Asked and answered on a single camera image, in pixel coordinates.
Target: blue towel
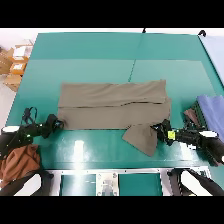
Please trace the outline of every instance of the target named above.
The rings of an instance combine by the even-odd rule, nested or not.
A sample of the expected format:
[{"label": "blue towel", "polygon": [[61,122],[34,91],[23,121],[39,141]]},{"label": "blue towel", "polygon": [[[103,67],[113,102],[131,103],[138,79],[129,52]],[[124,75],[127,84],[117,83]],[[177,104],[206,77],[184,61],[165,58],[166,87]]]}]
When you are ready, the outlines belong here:
[{"label": "blue towel", "polygon": [[204,115],[208,130],[215,131],[224,142],[224,97],[198,96],[197,101]]}]

